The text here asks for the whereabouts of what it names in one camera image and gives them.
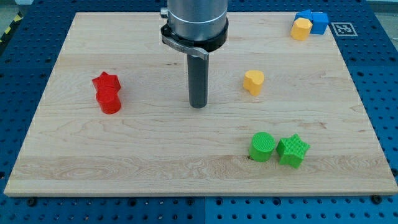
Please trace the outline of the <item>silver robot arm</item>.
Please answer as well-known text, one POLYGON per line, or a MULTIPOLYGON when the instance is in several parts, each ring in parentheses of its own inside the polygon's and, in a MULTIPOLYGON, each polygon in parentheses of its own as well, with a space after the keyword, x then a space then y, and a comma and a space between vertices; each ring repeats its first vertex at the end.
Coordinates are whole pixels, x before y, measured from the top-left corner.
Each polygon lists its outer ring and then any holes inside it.
POLYGON ((179 37, 202 41, 224 29, 227 0, 167 0, 168 25, 179 37))

